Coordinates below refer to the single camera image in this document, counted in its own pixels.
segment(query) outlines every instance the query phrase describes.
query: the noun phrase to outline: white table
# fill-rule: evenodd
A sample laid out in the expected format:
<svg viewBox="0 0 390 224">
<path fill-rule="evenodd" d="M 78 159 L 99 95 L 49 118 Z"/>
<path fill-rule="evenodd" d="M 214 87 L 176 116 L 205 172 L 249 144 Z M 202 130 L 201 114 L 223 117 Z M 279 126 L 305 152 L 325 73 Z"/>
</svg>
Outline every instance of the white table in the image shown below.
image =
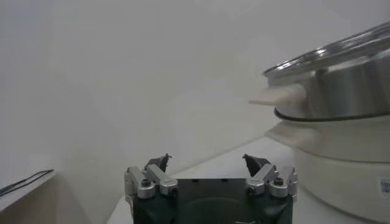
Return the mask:
<svg viewBox="0 0 390 224">
<path fill-rule="evenodd" d="M 41 186 L 42 184 L 44 184 L 54 176 L 55 176 L 55 171 L 50 172 L 45 176 L 37 179 L 33 183 L 0 197 L 0 212 L 5 210 L 5 208 L 7 208 L 8 206 L 17 202 L 19 199 L 23 198 L 28 193 L 32 192 L 34 189 Z"/>
<path fill-rule="evenodd" d="M 265 157 L 277 167 L 293 166 L 293 151 L 271 139 L 261 138 L 221 156 L 210 159 L 200 165 L 174 175 L 176 178 L 244 178 L 249 177 L 244 154 Z M 326 205 L 299 186 L 297 203 L 294 204 L 294 223 L 317 224 L 367 224 L 365 220 L 352 217 Z M 131 224 L 129 205 L 122 197 L 107 224 Z"/>
</svg>

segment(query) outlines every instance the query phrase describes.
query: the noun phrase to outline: pot handle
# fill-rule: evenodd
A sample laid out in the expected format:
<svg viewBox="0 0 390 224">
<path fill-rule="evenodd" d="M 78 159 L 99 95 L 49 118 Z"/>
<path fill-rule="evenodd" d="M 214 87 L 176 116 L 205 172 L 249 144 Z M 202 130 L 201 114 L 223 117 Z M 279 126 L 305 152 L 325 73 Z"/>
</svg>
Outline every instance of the pot handle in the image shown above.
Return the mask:
<svg viewBox="0 0 390 224">
<path fill-rule="evenodd" d="M 287 124 L 284 121 L 268 130 L 265 136 L 291 148 L 302 150 L 313 149 L 321 140 L 321 134 L 317 130 Z"/>
<path fill-rule="evenodd" d="M 268 105 L 275 107 L 293 107 L 306 99 L 305 88 L 300 84 L 270 87 L 263 90 L 251 104 Z"/>
</svg>

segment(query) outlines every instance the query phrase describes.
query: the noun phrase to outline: white cooking appliance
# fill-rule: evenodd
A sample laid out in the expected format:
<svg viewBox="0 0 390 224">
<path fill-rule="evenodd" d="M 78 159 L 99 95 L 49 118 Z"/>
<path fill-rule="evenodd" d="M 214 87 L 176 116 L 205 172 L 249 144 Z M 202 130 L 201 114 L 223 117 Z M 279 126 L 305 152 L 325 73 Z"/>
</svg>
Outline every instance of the white cooking appliance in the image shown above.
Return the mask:
<svg viewBox="0 0 390 224">
<path fill-rule="evenodd" d="M 351 214 L 390 223 L 390 23 L 264 72 L 252 103 L 282 118 L 266 136 L 296 150 L 300 183 Z"/>
</svg>

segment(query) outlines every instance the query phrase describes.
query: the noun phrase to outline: black rubber ring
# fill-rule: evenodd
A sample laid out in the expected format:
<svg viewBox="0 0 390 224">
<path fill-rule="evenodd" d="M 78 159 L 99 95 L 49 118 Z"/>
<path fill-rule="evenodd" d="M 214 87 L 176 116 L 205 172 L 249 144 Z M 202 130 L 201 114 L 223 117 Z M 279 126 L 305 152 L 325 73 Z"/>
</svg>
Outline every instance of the black rubber ring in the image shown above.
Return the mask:
<svg viewBox="0 0 390 224">
<path fill-rule="evenodd" d="M 299 117 L 289 117 L 283 115 L 277 111 L 275 108 L 274 114 L 283 120 L 288 121 L 299 121 L 299 122 L 326 122 L 326 121 L 347 121 L 347 120 L 358 120 L 365 118 L 373 118 L 373 117 L 382 117 L 390 115 L 390 112 L 378 113 L 378 114 L 368 114 L 368 115 L 359 115 L 359 116 L 347 116 L 347 117 L 330 117 L 330 118 L 299 118 Z"/>
</svg>

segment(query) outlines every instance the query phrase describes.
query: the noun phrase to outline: metal pot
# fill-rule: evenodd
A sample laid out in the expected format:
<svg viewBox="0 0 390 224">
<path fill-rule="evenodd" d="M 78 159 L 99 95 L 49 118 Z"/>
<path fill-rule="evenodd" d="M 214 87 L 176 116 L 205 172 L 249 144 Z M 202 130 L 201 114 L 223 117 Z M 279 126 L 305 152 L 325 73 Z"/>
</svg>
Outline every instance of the metal pot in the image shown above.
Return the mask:
<svg viewBox="0 0 390 224">
<path fill-rule="evenodd" d="M 333 121 L 390 114 L 390 22 L 319 47 L 263 73 L 269 89 L 252 103 L 279 117 Z"/>
</svg>

